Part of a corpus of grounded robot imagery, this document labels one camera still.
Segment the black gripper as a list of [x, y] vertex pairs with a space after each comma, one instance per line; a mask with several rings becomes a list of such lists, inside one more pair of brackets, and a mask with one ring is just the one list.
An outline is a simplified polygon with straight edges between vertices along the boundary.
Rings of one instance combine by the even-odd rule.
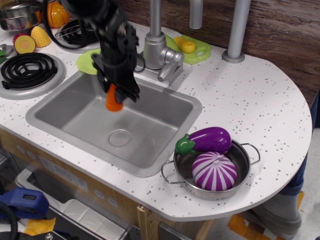
[[97, 79], [101, 89], [108, 92], [111, 83], [116, 85], [114, 95], [117, 103], [123, 103], [127, 98], [134, 102], [140, 99], [140, 89], [134, 77], [138, 58], [136, 49], [122, 55], [120, 60], [103, 56], [103, 52], [93, 54], [91, 58], [93, 66], [97, 69]]

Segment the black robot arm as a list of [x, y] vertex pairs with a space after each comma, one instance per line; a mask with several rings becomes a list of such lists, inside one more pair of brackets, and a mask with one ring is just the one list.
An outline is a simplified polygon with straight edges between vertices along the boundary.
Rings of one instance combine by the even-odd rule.
[[62, 6], [78, 19], [80, 31], [88, 24], [99, 40], [100, 54], [93, 54], [93, 67], [97, 70], [101, 88], [108, 91], [115, 85], [116, 103], [126, 98], [136, 102], [140, 89], [134, 78], [139, 38], [128, 22], [125, 12], [114, 0], [62, 0]]

